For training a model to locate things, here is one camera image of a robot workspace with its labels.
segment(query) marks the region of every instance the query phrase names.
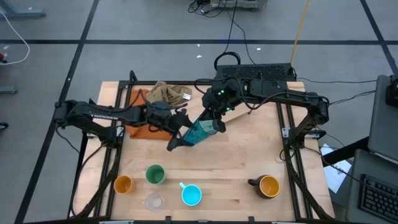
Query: beige towel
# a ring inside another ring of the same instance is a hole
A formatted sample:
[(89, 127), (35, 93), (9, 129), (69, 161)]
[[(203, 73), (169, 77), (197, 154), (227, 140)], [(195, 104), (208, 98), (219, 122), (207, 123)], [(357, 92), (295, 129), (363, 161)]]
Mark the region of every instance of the beige towel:
[(166, 82), (158, 81), (147, 94), (147, 100), (168, 102), (172, 106), (180, 105), (188, 100), (184, 99), (184, 93), (191, 95), (192, 90), (186, 86), (169, 85)]

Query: brown cloth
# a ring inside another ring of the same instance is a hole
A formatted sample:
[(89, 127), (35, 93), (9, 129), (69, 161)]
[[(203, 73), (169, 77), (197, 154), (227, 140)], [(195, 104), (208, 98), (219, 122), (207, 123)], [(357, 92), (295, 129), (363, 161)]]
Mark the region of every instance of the brown cloth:
[[(130, 102), (131, 104), (137, 97), (139, 90), (131, 90)], [(148, 90), (142, 90), (143, 95), (145, 96), (148, 93)], [(141, 95), (138, 96), (138, 99), (133, 105), (143, 105), (145, 103), (144, 99)], [(150, 127), (151, 130), (156, 130), (156, 127)], [(141, 126), (141, 127), (132, 127), (126, 126), (127, 131), (130, 133), (130, 138), (132, 139), (159, 139), (159, 140), (167, 140), (169, 141), (172, 138), (172, 135), (165, 131), (157, 131), (155, 133), (149, 131), (149, 124)]]
[(156, 85), (147, 94), (147, 100), (151, 103), (155, 101), (164, 101), (172, 106), (185, 103), (184, 93), (191, 95), (192, 90), (186, 86), (169, 85), (166, 82), (157, 81)]

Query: orange cloth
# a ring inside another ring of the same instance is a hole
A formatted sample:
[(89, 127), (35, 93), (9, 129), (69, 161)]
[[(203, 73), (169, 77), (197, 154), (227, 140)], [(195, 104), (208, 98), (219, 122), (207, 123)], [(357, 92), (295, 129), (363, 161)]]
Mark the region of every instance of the orange cloth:
[[(131, 104), (137, 97), (139, 90), (131, 90), (130, 102)], [(142, 90), (144, 96), (148, 94), (148, 90)], [(137, 101), (133, 105), (143, 105), (145, 103), (141, 95), (138, 96)], [(149, 131), (149, 124), (141, 127), (126, 126), (127, 131), (130, 133), (130, 138), (132, 139), (159, 139), (169, 141), (172, 135), (165, 131), (157, 131), (155, 133)]]

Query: green cup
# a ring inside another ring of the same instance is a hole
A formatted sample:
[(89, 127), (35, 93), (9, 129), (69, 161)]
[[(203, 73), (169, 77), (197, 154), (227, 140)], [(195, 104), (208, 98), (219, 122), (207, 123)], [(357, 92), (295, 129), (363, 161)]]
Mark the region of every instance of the green cup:
[(166, 180), (166, 174), (162, 166), (152, 165), (147, 169), (145, 178), (151, 184), (163, 184)]

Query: black floor line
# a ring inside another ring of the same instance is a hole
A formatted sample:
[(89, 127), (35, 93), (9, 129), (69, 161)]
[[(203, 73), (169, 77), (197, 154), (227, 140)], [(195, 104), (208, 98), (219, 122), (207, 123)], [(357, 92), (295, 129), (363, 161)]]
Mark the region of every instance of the black floor line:
[(366, 16), (369, 19), (369, 22), (371, 23), (371, 26), (373, 28), (373, 31), (374, 31), (377, 39), (381, 42), (381, 48), (383, 49), (384, 55), (386, 56), (386, 59), (388, 61), (388, 64), (390, 65), (392, 73), (394, 75), (398, 75), (397, 64), (396, 64), (394, 58), (392, 57), (391, 52), (388, 49), (388, 46), (386, 45), (386, 43), (384, 41), (384, 38), (380, 32), (379, 27), (376, 24), (376, 21), (374, 20), (374, 17), (372, 15), (372, 12), (371, 12), (368, 4), (366, 3), (365, 0), (361, 0), (361, 4), (362, 4), (363, 9), (365, 10)]
[[(90, 13), (88, 15), (85, 28), (83, 29), (83, 33), (81, 34), (80, 42), (79, 42), (78, 47), (76, 49), (75, 56), (74, 56), (74, 58), (72, 60), (72, 63), (70, 65), (70, 69), (69, 69), (68, 75), (67, 75), (67, 77), (65, 79), (65, 83), (63, 85), (63, 88), (62, 88), (62, 91), (61, 91), (61, 94), (60, 94), (60, 98), (59, 98), (60, 101), (63, 101), (66, 98), (66, 96), (67, 96), (68, 89), (69, 89), (69, 86), (70, 86), (70, 82), (72, 81), (73, 74), (75, 73), (76, 66), (77, 66), (77, 63), (79, 61), (79, 58), (80, 58), (80, 55), (81, 55), (81, 51), (82, 51), (83, 46), (84, 46), (84, 41), (86, 40), (87, 35), (88, 35), (88, 31), (90, 29), (90, 25), (93, 22), (93, 18), (94, 18), (94, 14), (95, 14), (96, 8), (98, 6), (98, 2), (99, 2), (99, 0), (94, 0), (93, 1), (93, 5), (92, 5), (91, 11), (90, 11)], [(47, 153), (49, 151), (49, 147), (50, 147), (53, 135), (54, 135), (54, 131), (55, 131), (55, 124), (53, 122), (51, 122), (50, 126), (49, 126), (49, 129), (47, 131), (47, 134), (45, 136), (42, 148), (40, 150), (39, 157), (37, 158), (36, 165), (34, 167), (32, 176), (30, 177), (30, 181), (29, 181), (28, 186), (26, 188), (24, 198), (22, 199), (21, 205), (19, 207), (18, 214), (17, 214), (17, 217), (15, 219), (15, 223), (23, 223), (24, 220), (25, 220), (25, 216), (26, 216), (27, 210), (29, 208), (30, 201), (32, 200), (32, 196), (33, 196), (33, 193), (35, 191), (35, 188), (36, 188), (36, 185), (37, 185), (37, 181), (39, 180), (40, 173), (42, 171), (42, 168), (43, 168), (43, 165), (44, 165), (44, 162), (45, 162), (45, 158), (47, 157)]]
[[(28, 44), (80, 44), (81, 40), (25, 40)], [(228, 40), (84, 40), (84, 44), (150, 45), (150, 44), (226, 44)], [(248, 44), (292, 45), (294, 40), (247, 40)], [(245, 44), (244, 40), (230, 40), (230, 44)], [(23, 44), (21, 40), (0, 40), (0, 44)], [(398, 45), (398, 40), (299, 40), (299, 45)]]

